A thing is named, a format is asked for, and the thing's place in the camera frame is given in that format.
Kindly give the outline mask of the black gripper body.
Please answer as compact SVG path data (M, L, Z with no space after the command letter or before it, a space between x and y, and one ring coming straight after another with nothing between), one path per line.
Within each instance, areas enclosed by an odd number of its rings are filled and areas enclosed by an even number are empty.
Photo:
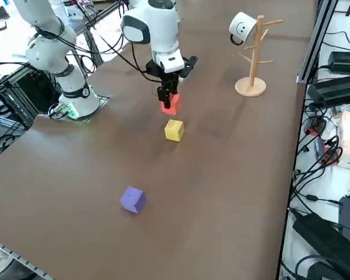
M178 72L166 73L165 70L157 65L153 60L146 63L146 73L157 77L161 80L162 86L168 86L171 88L176 88L179 84L179 74Z

